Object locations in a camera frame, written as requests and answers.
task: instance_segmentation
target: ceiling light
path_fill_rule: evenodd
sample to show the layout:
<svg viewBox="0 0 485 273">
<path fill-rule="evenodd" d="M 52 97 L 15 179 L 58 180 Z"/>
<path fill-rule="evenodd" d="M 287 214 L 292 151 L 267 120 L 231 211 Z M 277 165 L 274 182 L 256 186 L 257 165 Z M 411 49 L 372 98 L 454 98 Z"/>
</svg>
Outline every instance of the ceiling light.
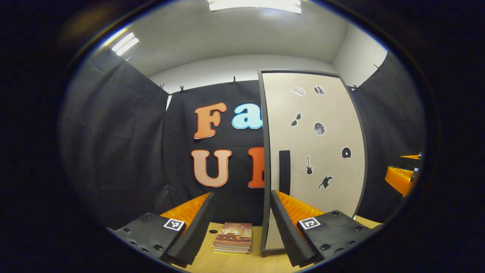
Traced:
<svg viewBox="0 0 485 273">
<path fill-rule="evenodd" d="M 130 32 L 128 35 L 126 35 L 123 39 L 121 39 L 121 41 L 117 42 L 113 47 L 112 49 L 114 51 L 117 51 L 118 49 L 120 49 L 120 47 L 122 47 L 124 44 L 126 44 L 128 41 L 130 41 L 132 38 L 134 38 L 135 35 L 133 34 L 133 32 Z"/>
<path fill-rule="evenodd" d="M 211 11 L 233 8 L 268 8 L 301 14 L 300 0 L 207 0 Z"/>
<path fill-rule="evenodd" d="M 138 44 L 139 40 L 137 38 L 133 38 L 132 40 L 130 40 L 130 42 L 126 43 L 126 45 L 122 46 L 117 52 L 116 54 L 118 54 L 118 56 L 120 56 L 121 54 L 125 53 L 125 51 L 129 50 L 132 46 Z"/>
<path fill-rule="evenodd" d="M 111 44 L 116 38 L 118 38 L 121 34 L 125 33 L 126 32 L 126 29 L 122 29 L 118 32 L 116 32 L 115 34 L 113 34 L 111 37 L 109 37 L 104 43 L 103 43 L 103 46 L 107 46 L 109 44 Z"/>
</svg>

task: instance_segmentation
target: book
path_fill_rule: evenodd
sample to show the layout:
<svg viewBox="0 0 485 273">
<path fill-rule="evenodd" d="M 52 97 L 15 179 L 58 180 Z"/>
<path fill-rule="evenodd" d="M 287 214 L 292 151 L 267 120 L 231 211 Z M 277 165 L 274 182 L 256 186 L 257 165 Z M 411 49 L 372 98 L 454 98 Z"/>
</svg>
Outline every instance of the book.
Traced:
<svg viewBox="0 0 485 273">
<path fill-rule="evenodd" d="M 225 222 L 213 244 L 214 252 L 248 253 L 251 249 L 251 223 Z"/>
</svg>

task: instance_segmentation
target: table surface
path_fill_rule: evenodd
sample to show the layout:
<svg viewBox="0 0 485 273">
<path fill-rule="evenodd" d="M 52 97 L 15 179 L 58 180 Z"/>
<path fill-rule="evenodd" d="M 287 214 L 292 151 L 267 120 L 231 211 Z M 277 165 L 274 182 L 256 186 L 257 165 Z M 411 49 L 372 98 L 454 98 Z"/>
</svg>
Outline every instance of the table surface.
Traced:
<svg viewBox="0 0 485 273">
<path fill-rule="evenodd" d="M 362 217 L 356 216 L 356 221 L 369 228 L 374 228 L 379 223 L 372 222 Z M 223 224 L 209 223 L 204 242 L 200 250 L 195 256 L 192 265 L 187 265 L 187 268 L 182 268 L 192 273 L 246 273 L 246 272 L 274 272 L 274 273 L 291 273 L 302 270 L 306 267 L 291 266 L 288 255 L 270 255 L 266 257 L 261 256 L 259 246 L 261 244 L 262 227 L 253 226 L 253 238 L 251 251 L 248 254 L 221 254 L 212 251 L 212 243 L 214 243 L 219 230 Z M 217 233 L 210 233 L 210 230 L 217 230 Z"/>
</svg>

